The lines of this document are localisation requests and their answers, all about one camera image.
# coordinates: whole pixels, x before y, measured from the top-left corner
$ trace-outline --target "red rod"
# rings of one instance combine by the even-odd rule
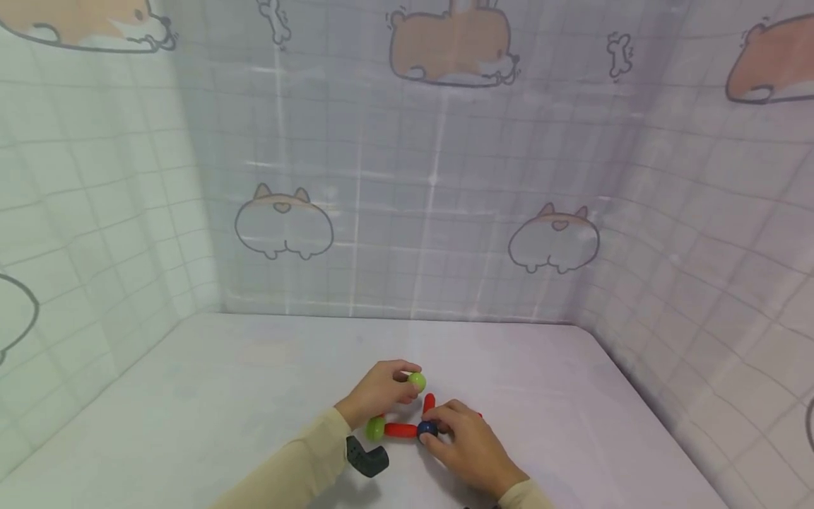
[[[384,434],[394,438],[415,438],[418,435],[418,426],[414,424],[387,423],[384,425]]]
[[[428,393],[424,397],[424,414],[435,408],[435,394]]]

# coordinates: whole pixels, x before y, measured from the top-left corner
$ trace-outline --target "left hand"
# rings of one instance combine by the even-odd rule
[[[368,419],[384,414],[395,403],[409,404],[418,397],[418,388],[407,381],[409,373],[421,371],[418,364],[403,360],[379,361],[334,408],[351,429],[360,428]]]

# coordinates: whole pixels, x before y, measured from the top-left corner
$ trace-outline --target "hand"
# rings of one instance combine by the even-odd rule
[[[460,401],[453,399],[422,418],[437,422],[442,433],[452,432],[452,444],[430,433],[420,436],[421,443],[468,485],[499,500],[509,488],[528,479],[509,458],[486,421]]]
[[[361,427],[368,419],[384,414],[395,403],[411,403],[418,397],[418,388],[407,382],[404,371],[421,371],[418,364],[407,361],[380,361],[334,408],[351,429]]]

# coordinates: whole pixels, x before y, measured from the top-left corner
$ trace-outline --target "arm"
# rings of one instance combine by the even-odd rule
[[[286,509],[305,507],[333,485],[345,468],[345,438],[394,403],[410,403],[418,388],[403,371],[421,367],[407,361],[377,362],[365,378],[334,408],[320,415],[297,438],[285,444],[211,509]]]
[[[554,505],[514,464],[492,428],[458,400],[429,410],[424,420],[438,423],[442,433],[452,433],[446,444],[430,433],[419,438],[427,450],[468,485],[480,489],[502,509],[554,509]]]
[[[305,507],[344,470],[345,437],[350,432],[342,415],[331,408],[226,492],[212,509]]]
[[[501,509],[554,509],[533,480],[524,480],[509,488],[498,504]]]

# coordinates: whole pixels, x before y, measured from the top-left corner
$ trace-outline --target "beige sleeve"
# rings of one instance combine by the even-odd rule
[[[331,408],[221,496],[212,509],[306,507],[344,470],[345,438],[350,432],[342,415]]]
[[[548,497],[533,480],[512,486],[498,502],[501,509],[554,509]]]

